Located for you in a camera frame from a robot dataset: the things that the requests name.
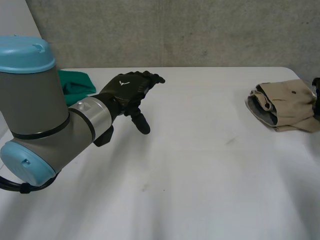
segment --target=black cable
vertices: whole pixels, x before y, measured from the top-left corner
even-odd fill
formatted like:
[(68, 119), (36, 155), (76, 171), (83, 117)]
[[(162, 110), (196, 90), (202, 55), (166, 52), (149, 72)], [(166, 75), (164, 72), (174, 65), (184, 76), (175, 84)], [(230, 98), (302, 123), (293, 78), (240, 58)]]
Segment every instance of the black cable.
[(59, 175), (59, 172), (53, 178), (49, 179), (42, 186), (32, 186), (27, 182), (19, 184), (0, 176), (0, 189), (12, 191), (12, 192), (20, 192), (21, 194), (29, 194), (31, 192), (40, 191), (42, 189), (49, 187), (56, 180), (58, 175)]

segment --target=black object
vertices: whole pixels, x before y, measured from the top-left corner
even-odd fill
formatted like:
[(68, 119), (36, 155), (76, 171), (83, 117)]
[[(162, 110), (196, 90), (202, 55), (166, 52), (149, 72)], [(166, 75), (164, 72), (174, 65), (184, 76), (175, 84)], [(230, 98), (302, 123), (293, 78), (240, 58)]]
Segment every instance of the black object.
[(23, 140), (41, 139), (41, 138), (45, 138), (45, 137), (48, 137), (48, 136), (51, 136), (53, 134), (60, 132), (69, 123), (70, 123), (70, 114), (68, 114), (68, 117), (66, 118), (66, 120), (63, 123), (61, 123), (59, 126), (56, 126), (48, 131), (38, 132), (38, 133), (34, 133), (34, 134), (19, 134), (19, 133), (15, 133), (13, 131), (11, 133), (17, 139), (23, 139)]
[(316, 101), (313, 108), (314, 115), (320, 116), (320, 77), (316, 77), (312, 81), (312, 86), (315, 86)]
[(114, 133), (114, 126), (111, 125), (107, 131), (105, 131), (100, 137), (98, 137), (93, 143), (97, 147), (101, 147), (111, 141), (112, 134)]
[(147, 92), (156, 84), (166, 81), (158, 74), (128, 72), (114, 77), (94, 98), (102, 101), (109, 109), (112, 121), (121, 114), (131, 116), (131, 120), (142, 134), (150, 133), (150, 126), (139, 106)]
[(49, 179), (42, 186), (32, 186), (26, 182), (20, 184), (0, 176), (0, 189), (12, 191), (12, 192), (20, 192), (21, 194), (29, 194), (31, 192), (40, 191), (42, 189), (49, 187), (56, 180), (58, 174), (59, 172), (53, 178)]

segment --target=green cloth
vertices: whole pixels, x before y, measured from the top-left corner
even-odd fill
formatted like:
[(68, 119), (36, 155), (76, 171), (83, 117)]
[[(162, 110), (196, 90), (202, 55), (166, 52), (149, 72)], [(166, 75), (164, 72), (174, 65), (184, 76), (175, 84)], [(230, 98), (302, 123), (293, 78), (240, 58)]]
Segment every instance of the green cloth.
[(88, 74), (84, 72), (58, 70), (58, 74), (68, 107), (84, 99), (88, 94), (97, 92)]

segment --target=gray concrete wall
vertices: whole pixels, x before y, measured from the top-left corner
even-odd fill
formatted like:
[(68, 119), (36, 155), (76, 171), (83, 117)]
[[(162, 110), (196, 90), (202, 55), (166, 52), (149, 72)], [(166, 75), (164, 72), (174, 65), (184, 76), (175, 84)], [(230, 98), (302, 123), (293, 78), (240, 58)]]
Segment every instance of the gray concrete wall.
[(320, 76), (317, 0), (27, 0), (61, 68), (282, 66)]

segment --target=white table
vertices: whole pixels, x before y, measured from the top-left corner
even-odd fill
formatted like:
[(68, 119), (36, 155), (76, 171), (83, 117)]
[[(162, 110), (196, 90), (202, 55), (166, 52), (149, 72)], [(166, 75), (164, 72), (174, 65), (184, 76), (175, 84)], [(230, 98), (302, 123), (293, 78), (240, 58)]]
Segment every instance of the white table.
[[(142, 135), (120, 116), (49, 188), (0, 190), (2, 240), (319, 239), (320, 135), (274, 132), (246, 108), (282, 67), (92, 68), (97, 90), (119, 73), (166, 79), (142, 101)], [(7, 132), (0, 144), (11, 139)], [(3, 167), (0, 176), (15, 178)]]

